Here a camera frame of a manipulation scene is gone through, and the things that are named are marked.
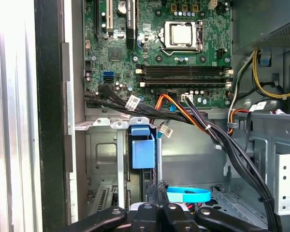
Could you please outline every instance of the blue latch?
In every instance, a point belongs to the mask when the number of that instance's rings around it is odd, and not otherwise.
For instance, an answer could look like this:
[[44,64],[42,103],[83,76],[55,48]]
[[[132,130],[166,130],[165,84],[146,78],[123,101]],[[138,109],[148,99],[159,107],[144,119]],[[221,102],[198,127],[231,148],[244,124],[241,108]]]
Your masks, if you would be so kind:
[[132,168],[155,168],[155,137],[148,126],[132,126],[132,136],[149,136],[146,140],[132,139]]

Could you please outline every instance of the screw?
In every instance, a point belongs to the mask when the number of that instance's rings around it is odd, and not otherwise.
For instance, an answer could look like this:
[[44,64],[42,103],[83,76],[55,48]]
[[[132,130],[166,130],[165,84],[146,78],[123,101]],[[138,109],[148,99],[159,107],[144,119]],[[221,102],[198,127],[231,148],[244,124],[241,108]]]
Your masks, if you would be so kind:
[[169,204],[169,208],[170,208],[170,209],[176,209],[176,205],[174,205],[174,204]]
[[209,212],[209,210],[207,209],[201,209],[201,213],[204,214],[204,215],[210,215],[211,212]]
[[114,209],[114,210],[112,211],[112,214],[120,214],[120,211],[119,211],[118,209]]
[[151,209],[152,206],[151,206],[150,204],[146,204],[146,205],[144,206],[144,208],[145,208],[145,209]]

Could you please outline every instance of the motherboard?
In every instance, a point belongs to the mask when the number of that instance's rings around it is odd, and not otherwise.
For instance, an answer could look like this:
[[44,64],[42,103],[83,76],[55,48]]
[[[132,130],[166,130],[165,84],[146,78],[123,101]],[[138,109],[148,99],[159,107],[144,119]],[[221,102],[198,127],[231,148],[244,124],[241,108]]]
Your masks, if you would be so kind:
[[197,107],[228,107],[230,4],[85,0],[85,92],[103,99],[98,87],[108,83],[121,98],[151,106],[165,93]]

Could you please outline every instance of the cpu socket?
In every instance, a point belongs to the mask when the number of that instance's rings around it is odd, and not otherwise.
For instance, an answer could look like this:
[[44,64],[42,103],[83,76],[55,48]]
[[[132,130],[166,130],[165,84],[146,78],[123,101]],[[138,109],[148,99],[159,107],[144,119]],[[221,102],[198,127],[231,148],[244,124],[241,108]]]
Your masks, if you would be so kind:
[[158,34],[163,44],[162,51],[196,52],[203,50],[202,21],[177,22],[166,21]]

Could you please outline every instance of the cable clip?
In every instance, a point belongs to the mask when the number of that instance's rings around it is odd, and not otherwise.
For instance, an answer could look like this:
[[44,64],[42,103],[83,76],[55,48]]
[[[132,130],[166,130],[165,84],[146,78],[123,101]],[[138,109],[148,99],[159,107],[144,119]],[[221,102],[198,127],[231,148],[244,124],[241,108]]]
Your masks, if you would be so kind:
[[210,129],[210,128],[211,128],[211,125],[207,125],[207,127],[205,127],[204,130],[207,131],[207,130]]
[[230,128],[230,129],[238,129],[239,128],[239,125],[238,125],[238,123],[228,122],[227,123],[227,127]]
[[270,203],[270,202],[272,202],[273,200],[274,200],[273,198],[270,198],[270,199],[263,199],[262,197],[258,198],[258,201],[259,201],[259,202],[262,202],[262,203],[264,203],[264,202],[266,202],[266,203]]

